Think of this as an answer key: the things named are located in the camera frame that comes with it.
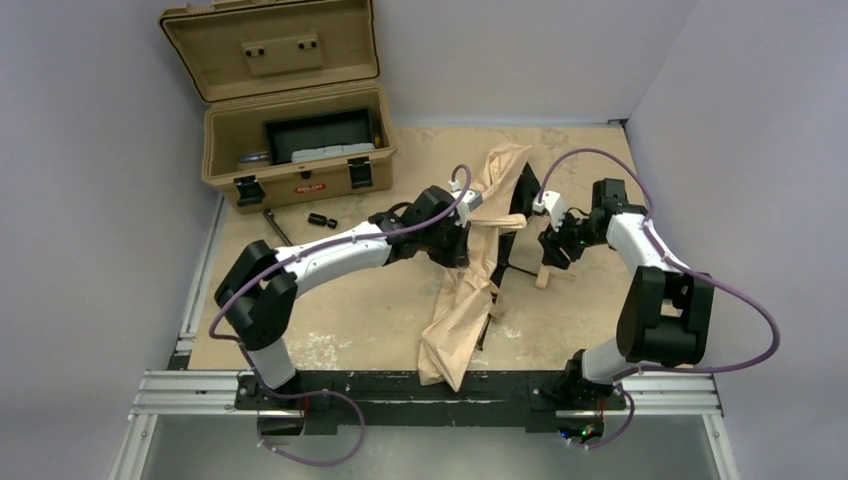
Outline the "beige folding umbrella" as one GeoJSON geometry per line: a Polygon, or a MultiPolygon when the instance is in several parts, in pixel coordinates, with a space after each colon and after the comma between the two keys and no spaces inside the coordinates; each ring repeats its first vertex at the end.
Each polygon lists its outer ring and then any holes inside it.
{"type": "Polygon", "coordinates": [[[445,383],[457,392],[469,367],[499,288],[491,280],[501,235],[528,226],[532,214],[510,211],[531,147],[507,142],[492,148],[471,188],[483,203],[469,221],[469,265],[448,269],[437,296],[433,319],[420,337],[417,373],[421,385],[445,383]]]}

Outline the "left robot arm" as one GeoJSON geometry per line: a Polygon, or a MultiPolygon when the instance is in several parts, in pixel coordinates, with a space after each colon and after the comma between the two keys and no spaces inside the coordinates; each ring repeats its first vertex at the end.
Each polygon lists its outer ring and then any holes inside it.
{"type": "Polygon", "coordinates": [[[321,241],[279,249],[252,242],[218,286],[215,302],[250,364],[270,389],[279,390],[296,376],[283,335],[301,295],[419,253],[445,268],[467,267],[470,215],[482,202],[476,190],[430,186],[415,201],[321,241]]]}

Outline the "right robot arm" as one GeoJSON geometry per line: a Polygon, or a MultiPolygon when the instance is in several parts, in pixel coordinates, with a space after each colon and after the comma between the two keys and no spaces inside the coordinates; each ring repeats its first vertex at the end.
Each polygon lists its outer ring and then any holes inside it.
{"type": "Polygon", "coordinates": [[[631,368],[673,368],[701,361],[714,298],[706,281],[682,272],[649,241],[648,210],[629,201],[624,181],[604,178],[592,186],[591,209],[576,217],[562,197],[542,189],[530,166],[519,176],[510,210],[549,217],[538,241],[541,264],[568,269],[589,247],[617,252],[632,280],[615,335],[577,351],[562,374],[543,383],[540,395],[558,403],[587,404],[610,395],[631,368]]]}

